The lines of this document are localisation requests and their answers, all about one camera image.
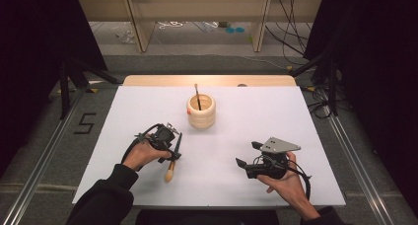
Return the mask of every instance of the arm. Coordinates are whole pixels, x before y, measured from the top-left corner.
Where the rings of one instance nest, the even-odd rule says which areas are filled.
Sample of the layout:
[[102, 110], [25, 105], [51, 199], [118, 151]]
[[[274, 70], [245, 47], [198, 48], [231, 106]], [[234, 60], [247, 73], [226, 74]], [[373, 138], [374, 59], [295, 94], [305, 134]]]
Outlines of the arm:
[[[288, 152], [287, 156], [289, 157], [290, 161], [296, 163], [296, 155], [294, 153]], [[295, 170], [297, 169], [296, 164], [294, 163], [290, 163], [289, 166]], [[264, 175], [258, 175], [257, 178], [269, 186], [267, 192], [271, 193], [274, 190], [277, 191], [277, 193], [284, 200], [286, 200], [293, 208], [295, 208], [295, 210], [304, 220], [304, 224], [344, 224], [339, 219], [335, 210], [331, 207], [316, 211], [314, 206], [305, 196], [301, 179], [296, 173], [288, 171], [286, 175], [280, 180], [275, 180]]]
[[98, 180], [77, 201], [67, 224], [120, 224], [132, 207], [129, 191], [138, 179], [136, 171], [157, 158], [171, 153], [154, 149], [148, 141], [136, 144], [122, 164], [116, 164], [110, 177]]

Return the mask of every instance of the metal rail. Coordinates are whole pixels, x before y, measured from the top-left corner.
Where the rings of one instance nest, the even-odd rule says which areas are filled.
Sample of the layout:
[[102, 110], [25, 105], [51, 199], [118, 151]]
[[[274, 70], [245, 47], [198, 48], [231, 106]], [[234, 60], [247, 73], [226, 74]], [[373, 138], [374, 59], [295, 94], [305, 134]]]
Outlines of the metal rail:
[[71, 121], [74, 109], [76, 109], [78, 103], [80, 102], [80, 99], [84, 96], [85, 91], [85, 89], [76, 90], [74, 99], [71, 103], [71, 108], [67, 116], [61, 119], [58, 125], [56, 126], [55, 131], [53, 132], [48, 144], [46, 145], [46, 148], [43, 150], [42, 155], [37, 161], [34, 170], [32, 171], [28, 180], [24, 184], [15, 202], [11, 206], [6, 220], [3, 223], [4, 225], [15, 225], [19, 224], [19, 222], [21, 221], [29, 203], [31, 202], [32, 197], [34, 196], [37, 185], [42, 179], [42, 176], [46, 171], [49, 162], [51, 161], [52, 156], [56, 151], [56, 148], [59, 146], [62, 136], [68, 126], [68, 123]]
[[[326, 113], [329, 113], [329, 108], [325, 108]], [[329, 117], [329, 122], [335, 132], [335, 135], [338, 138], [338, 141], [343, 149], [348, 162], [353, 169], [354, 174], [356, 175], [357, 181], [360, 184], [360, 187], [363, 190], [363, 193], [368, 200], [373, 212], [375, 213], [376, 218], [378, 219], [379, 224], [381, 225], [391, 225], [394, 224], [393, 220], [391, 219], [386, 205], [382, 200], [378, 190], [376, 189], [375, 185], [373, 184], [372, 180], [367, 173], [367, 170], [363, 166], [362, 161], [360, 160], [359, 156], [353, 144], [350, 141], [347, 133], [344, 130], [344, 127], [341, 124], [338, 116], [333, 114]]]

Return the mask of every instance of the wrist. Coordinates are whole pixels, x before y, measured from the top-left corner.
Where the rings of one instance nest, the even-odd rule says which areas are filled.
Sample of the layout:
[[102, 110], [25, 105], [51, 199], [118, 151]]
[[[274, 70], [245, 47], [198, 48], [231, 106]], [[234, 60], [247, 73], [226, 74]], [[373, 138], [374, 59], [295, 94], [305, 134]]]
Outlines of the wrist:
[[301, 215], [302, 219], [309, 221], [320, 217], [314, 206], [306, 199], [300, 199], [294, 204], [291, 204]]

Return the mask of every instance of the white surface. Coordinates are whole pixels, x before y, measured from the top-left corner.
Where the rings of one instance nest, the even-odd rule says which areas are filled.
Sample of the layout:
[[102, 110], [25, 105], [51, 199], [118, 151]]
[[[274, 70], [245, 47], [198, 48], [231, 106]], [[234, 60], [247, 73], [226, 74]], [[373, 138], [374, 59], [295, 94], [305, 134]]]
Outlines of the white surface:
[[186, 102], [190, 87], [119, 87], [73, 202], [120, 163], [134, 135], [155, 123], [170, 122], [183, 133], [174, 178], [166, 184], [169, 162], [157, 161], [139, 172], [132, 187], [135, 205], [180, 207], [275, 207], [287, 205], [267, 186], [248, 179], [236, 158], [248, 163], [260, 155], [251, 141], [270, 136], [300, 145], [298, 163], [312, 176], [314, 205], [345, 201], [325, 156], [298, 87], [201, 87], [217, 103], [217, 118], [208, 129], [189, 125]]

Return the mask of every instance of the stick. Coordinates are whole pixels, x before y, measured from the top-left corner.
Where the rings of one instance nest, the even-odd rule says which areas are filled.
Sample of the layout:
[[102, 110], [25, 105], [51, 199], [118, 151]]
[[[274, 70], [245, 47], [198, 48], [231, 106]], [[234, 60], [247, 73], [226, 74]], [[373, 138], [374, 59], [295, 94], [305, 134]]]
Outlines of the stick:
[[202, 111], [202, 107], [200, 106], [199, 92], [197, 91], [197, 84], [194, 84], [194, 89], [196, 90], [197, 105], [199, 105], [199, 110]]

